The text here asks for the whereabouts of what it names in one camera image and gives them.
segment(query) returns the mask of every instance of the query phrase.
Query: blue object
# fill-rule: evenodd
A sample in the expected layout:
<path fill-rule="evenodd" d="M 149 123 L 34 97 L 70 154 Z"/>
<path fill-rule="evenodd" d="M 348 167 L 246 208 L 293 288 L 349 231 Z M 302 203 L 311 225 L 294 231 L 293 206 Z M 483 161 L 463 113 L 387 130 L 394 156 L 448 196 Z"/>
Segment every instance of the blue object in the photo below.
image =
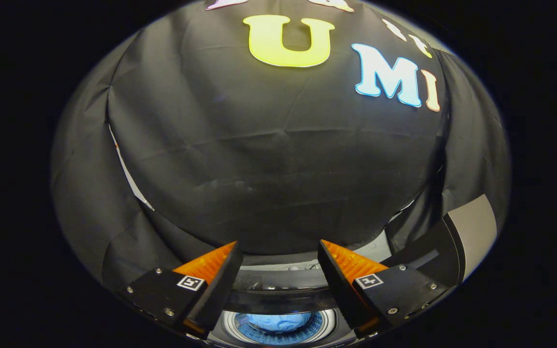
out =
<path fill-rule="evenodd" d="M 292 344 L 298 344 L 300 342 L 304 342 L 311 337 L 314 337 L 316 334 L 322 330 L 323 327 L 323 318 L 320 312 L 315 313 L 306 313 L 309 314 L 310 319 L 308 322 L 304 322 L 301 324 L 300 329 L 296 329 L 291 332 L 281 333 L 281 332 L 272 332 L 268 330 L 261 329 L 256 325 L 249 322 L 248 315 L 240 313 L 236 316 L 236 319 L 241 323 L 241 326 L 238 328 L 239 332 L 243 334 L 245 337 L 254 340 L 255 342 L 259 342 L 261 344 L 265 344 L 268 346 L 288 346 Z M 280 317 L 280 316 L 260 316 L 260 317 Z"/>
<path fill-rule="evenodd" d="M 247 314 L 248 322 L 263 330 L 272 333 L 289 333 L 295 331 L 311 318 L 311 313 L 298 313 L 287 315 L 260 315 Z"/>

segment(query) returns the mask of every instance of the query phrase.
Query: orange soft gripper pad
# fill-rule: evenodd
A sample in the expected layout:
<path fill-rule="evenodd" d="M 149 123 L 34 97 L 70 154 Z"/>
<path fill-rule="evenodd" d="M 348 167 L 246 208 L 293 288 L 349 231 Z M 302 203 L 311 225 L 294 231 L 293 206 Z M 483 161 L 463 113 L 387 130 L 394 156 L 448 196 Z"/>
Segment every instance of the orange soft gripper pad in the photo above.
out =
<path fill-rule="evenodd" d="M 322 240 L 322 242 L 325 247 L 327 247 L 328 251 L 330 251 L 332 258 L 334 258 L 334 261 L 350 284 L 354 282 L 356 278 L 388 269 L 388 267 L 383 264 L 367 259 L 342 246 L 338 246 L 326 240 Z"/>
<path fill-rule="evenodd" d="M 235 245 L 236 242 L 231 242 L 225 246 L 221 246 L 214 251 L 210 251 L 203 256 L 179 266 L 174 269 L 173 272 L 205 279 L 208 284 L 212 284 L 212 280 L 214 280 L 216 273 L 218 273 L 221 266 L 223 266 L 223 262 L 225 262 Z"/>

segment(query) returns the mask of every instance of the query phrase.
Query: letter m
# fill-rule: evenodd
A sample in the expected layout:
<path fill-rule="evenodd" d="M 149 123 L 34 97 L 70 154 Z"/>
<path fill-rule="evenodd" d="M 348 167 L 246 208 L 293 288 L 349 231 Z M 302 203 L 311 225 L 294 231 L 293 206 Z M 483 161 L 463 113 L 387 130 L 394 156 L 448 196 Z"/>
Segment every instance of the letter m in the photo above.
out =
<path fill-rule="evenodd" d="M 376 48 L 360 43 L 352 44 L 352 48 L 360 54 L 362 64 L 362 82 L 356 85 L 356 92 L 373 97 L 381 95 L 382 91 L 377 86 L 379 78 L 387 97 L 392 98 L 398 85 L 401 84 L 399 101 L 416 108 L 422 105 L 418 98 L 416 81 L 418 66 L 413 61 L 399 57 L 391 68 Z"/>

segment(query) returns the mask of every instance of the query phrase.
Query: black cloth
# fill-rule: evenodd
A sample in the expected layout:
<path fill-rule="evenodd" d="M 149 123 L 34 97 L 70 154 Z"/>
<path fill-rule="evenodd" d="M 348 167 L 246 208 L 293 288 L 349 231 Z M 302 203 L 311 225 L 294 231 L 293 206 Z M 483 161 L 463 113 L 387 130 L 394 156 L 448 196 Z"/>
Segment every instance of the black cloth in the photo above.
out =
<path fill-rule="evenodd" d="M 435 220 L 486 191 L 503 220 L 502 128 L 460 61 L 426 57 L 365 4 L 350 14 L 296 0 L 205 5 L 183 7 L 123 42 L 62 115 L 52 156 L 55 207 L 73 250 L 102 284 L 121 286 L 157 264 L 177 267 L 233 240 L 261 257 L 306 255 L 320 238 L 365 245 L 426 188 L 445 145 L 446 182 L 433 200 L 442 207 L 432 214 L 433 205 L 418 201 L 423 209 L 411 216 Z M 288 49 L 310 46 L 301 18 L 331 22 L 329 59 L 304 69 L 257 61 L 242 20 L 259 14 L 292 19 L 283 31 Z M 442 110 L 356 93 L 354 43 L 378 48 L 391 65 L 407 57 L 437 76 Z M 418 92 L 425 101 L 424 83 Z M 109 126 L 155 212 L 133 195 Z M 405 225 L 391 245 L 400 249 L 419 233 Z"/>

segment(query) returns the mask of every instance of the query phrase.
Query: letter u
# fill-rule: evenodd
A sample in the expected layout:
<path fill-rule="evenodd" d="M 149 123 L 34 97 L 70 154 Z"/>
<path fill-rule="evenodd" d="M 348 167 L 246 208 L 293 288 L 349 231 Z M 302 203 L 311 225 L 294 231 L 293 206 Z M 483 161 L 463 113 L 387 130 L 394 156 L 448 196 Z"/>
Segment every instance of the letter u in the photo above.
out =
<path fill-rule="evenodd" d="M 325 62 L 330 57 L 330 31 L 334 26 L 318 19 L 303 18 L 311 28 L 311 48 L 292 51 L 283 46 L 283 24 L 289 23 L 284 15 L 254 15 L 244 19 L 250 26 L 248 47 L 258 60 L 275 66 L 307 68 Z"/>

